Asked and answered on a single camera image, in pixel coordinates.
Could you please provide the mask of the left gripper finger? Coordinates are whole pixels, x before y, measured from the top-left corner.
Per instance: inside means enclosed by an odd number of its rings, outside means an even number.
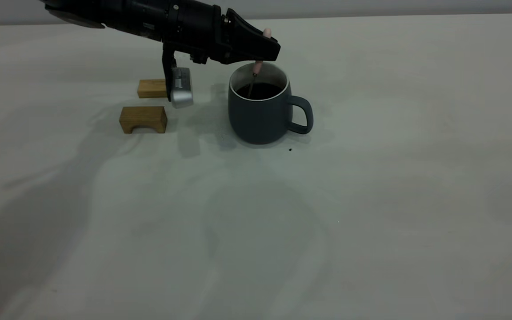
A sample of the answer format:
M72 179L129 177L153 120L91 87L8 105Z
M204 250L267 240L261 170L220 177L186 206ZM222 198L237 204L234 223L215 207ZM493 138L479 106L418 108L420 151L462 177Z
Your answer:
M243 61L276 61L279 52L266 53L264 56L248 55L241 52L227 52L226 64L239 63Z
M248 55L264 56L266 53L280 52L281 46L272 37L248 24L236 11L228 9L225 17L225 39L227 52L241 52Z

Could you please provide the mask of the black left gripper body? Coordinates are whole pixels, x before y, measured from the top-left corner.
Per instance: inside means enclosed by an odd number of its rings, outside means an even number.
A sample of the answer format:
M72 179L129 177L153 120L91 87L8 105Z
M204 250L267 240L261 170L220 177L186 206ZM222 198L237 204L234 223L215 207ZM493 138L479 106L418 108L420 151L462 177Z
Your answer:
M228 42L230 18L218 5L196 0L171 0L167 6L167 64L176 65L176 52L191 55L193 63L208 59L232 63Z

